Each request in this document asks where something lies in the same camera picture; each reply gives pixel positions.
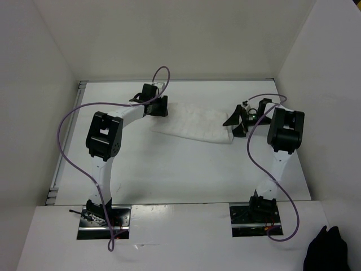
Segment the purple cable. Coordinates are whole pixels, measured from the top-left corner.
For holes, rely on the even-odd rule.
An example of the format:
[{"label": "purple cable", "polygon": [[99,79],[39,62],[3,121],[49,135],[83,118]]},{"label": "purple cable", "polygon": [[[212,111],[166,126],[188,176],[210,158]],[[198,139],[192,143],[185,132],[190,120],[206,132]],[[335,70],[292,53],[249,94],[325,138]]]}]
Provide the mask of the purple cable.
[{"label": "purple cable", "polygon": [[267,236],[273,240],[273,241],[276,241],[276,242],[285,242],[285,241],[288,241],[290,240],[292,237],[294,237],[297,232],[298,232],[298,228],[300,227],[300,216],[298,214],[298,210],[297,210],[297,207],[294,203],[294,201],[292,200],[292,198],[290,197],[290,195],[287,193],[287,191],[282,187],[281,184],[279,184],[277,182],[277,180],[275,179],[275,177],[270,173],[268,172],[264,167],[262,167],[260,164],[258,164],[254,159],[253,157],[251,156],[250,154],[250,150],[249,150],[249,145],[250,145],[250,139],[252,138],[252,135],[255,131],[255,129],[257,128],[257,126],[259,125],[259,123],[262,121],[262,119],[264,117],[266,117],[266,115],[271,112],[275,107],[279,106],[280,104],[283,104],[286,100],[287,100],[287,97],[284,96],[284,95],[280,95],[280,94],[260,94],[260,95],[256,95],[256,96],[253,96],[251,98],[249,98],[248,100],[252,100],[256,97],[260,97],[260,96],[265,96],[265,95],[275,95],[275,96],[279,96],[279,97],[282,97],[284,98],[283,101],[281,101],[279,104],[275,104],[274,106],[272,106],[269,110],[267,110],[260,118],[259,120],[256,122],[256,124],[254,125],[254,127],[252,128],[252,130],[250,131],[249,133],[249,137],[248,137],[248,140],[247,140],[247,154],[248,154],[248,157],[250,158],[250,160],[253,162],[253,164],[255,164],[260,170],[262,170],[263,172],[265,172],[270,178],[271,180],[279,187],[280,190],[282,190],[282,192],[287,196],[287,198],[289,199],[289,201],[291,202],[293,208],[294,208],[294,212],[296,213],[296,218],[297,218],[297,225],[296,225],[296,228],[294,230],[294,232],[287,238],[284,238],[284,239],[275,239],[273,238],[271,235],[270,235],[270,230],[272,230],[273,228],[269,228],[268,231],[267,231]]},{"label": "purple cable", "polygon": [[120,233],[122,233],[122,231],[120,231],[119,233],[115,234],[114,235],[114,232],[113,232],[113,229],[112,229],[112,225],[111,225],[111,222],[110,222],[110,219],[109,219],[109,216],[108,216],[108,212],[107,212],[107,209],[105,207],[105,202],[104,202],[104,198],[103,198],[103,194],[102,194],[102,191],[98,185],[98,182],[87,172],[85,172],[83,169],[81,169],[80,167],[78,167],[77,165],[75,165],[67,156],[66,154],[64,153],[64,150],[63,148],[61,147],[61,143],[60,143],[60,130],[61,130],[61,126],[63,125],[63,123],[65,122],[65,120],[67,119],[68,116],[70,116],[72,113],[74,113],[75,111],[79,110],[80,108],[82,107],[86,107],[86,106],[94,106],[94,105],[97,105],[97,104],[103,104],[103,105],[107,105],[107,106],[124,106],[124,107],[134,107],[134,106],[143,106],[145,104],[149,104],[151,102],[153,102],[154,100],[156,100],[158,97],[160,97],[163,92],[165,91],[165,89],[167,88],[168,84],[169,84],[169,80],[170,80],[170,71],[169,71],[169,68],[167,66],[161,66],[154,74],[153,76],[153,79],[152,79],[152,82],[154,82],[154,79],[156,78],[158,72],[161,70],[161,69],[166,69],[167,72],[168,72],[168,77],[167,77],[167,82],[164,86],[164,88],[162,89],[162,91],[160,93],[158,93],[158,95],[156,95],[154,98],[144,102],[144,103],[137,103],[137,104],[122,104],[122,103],[107,103],[107,102],[96,102],[96,103],[85,103],[85,104],[82,104],[80,106],[77,106],[75,107],[74,109],[72,109],[71,111],[69,111],[63,118],[62,120],[60,121],[60,124],[58,126],[58,131],[56,132],[56,143],[58,144],[58,149],[60,151],[60,154],[62,155],[62,157],[70,164],[72,165],[73,167],[75,167],[77,170],[79,170],[81,173],[83,173],[85,176],[87,176],[89,179],[92,180],[92,182],[95,184],[96,188],[98,189],[98,192],[99,192],[99,197],[100,197],[100,200],[102,201],[102,205],[103,205],[103,209],[104,209],[104,214],[105,214],[105,220],[107,221],[107,224],[108,224],[108,227],[109,227],[109,231],[111,233],[111,238],[108,242],[108,250],[110,252],[112,252],[114,250],[114,246],[115,246],[115,237],[117,235],[119,235]]}]

